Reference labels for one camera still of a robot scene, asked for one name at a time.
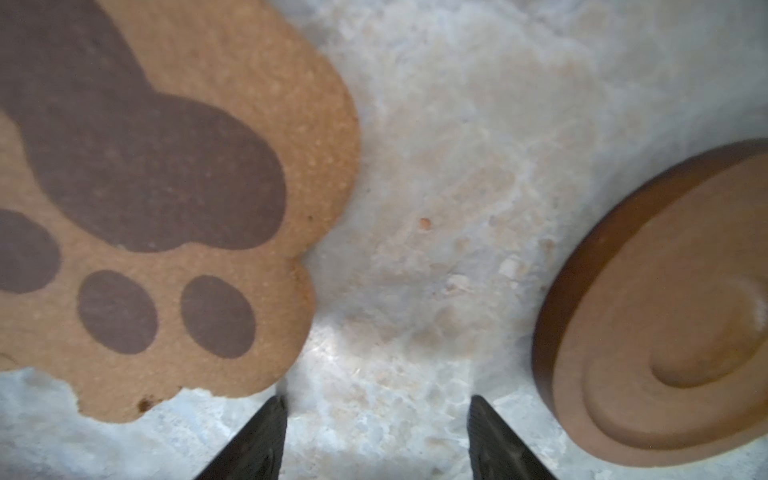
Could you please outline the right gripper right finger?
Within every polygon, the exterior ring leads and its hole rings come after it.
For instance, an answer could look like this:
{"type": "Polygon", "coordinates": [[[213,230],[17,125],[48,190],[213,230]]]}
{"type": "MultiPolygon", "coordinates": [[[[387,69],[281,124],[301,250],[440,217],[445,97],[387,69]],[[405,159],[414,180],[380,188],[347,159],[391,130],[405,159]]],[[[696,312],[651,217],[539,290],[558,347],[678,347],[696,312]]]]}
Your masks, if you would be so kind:
{"type": "Polygon", "coordinates": [[[473,395],[467,415],[474,480],[555,480],[492,405],[473,395]]]}

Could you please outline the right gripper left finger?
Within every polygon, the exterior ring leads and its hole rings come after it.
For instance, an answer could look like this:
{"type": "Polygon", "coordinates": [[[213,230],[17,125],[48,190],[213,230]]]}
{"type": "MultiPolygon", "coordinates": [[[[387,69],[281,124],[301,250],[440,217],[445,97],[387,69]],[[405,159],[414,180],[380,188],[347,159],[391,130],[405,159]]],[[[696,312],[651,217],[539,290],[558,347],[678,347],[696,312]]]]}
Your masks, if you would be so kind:
{"type": "Polygon", "coordinates": [[[278,480],[288,404],[274,395],[195,477],[195,480],[278,480]]]}

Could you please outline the brown wooden coaster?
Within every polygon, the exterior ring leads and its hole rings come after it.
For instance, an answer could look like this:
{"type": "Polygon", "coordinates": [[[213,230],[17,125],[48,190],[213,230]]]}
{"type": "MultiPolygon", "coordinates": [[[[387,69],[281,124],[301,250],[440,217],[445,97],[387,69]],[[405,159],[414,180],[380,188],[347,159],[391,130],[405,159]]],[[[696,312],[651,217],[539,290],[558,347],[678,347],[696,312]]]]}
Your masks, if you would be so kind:
{"type": "Polygon", "coordinates": [[[678,465],[767,432],[767,143],[664,171],[587,234],[550,287],[532,371],[569,437],[678,465]]]}

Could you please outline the cork paw print coaster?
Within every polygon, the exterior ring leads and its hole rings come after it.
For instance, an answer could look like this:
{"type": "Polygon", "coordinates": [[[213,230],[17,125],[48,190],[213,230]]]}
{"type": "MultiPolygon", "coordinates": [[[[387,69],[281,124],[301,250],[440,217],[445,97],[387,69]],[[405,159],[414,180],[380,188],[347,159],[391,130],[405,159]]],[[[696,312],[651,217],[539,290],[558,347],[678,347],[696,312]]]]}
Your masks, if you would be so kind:
{"type": "Polygon", "coordinates": [[[270,387],[359,158],[346,85],[266,1],[3,2],[2,370],[107,422],[270,387]]]}

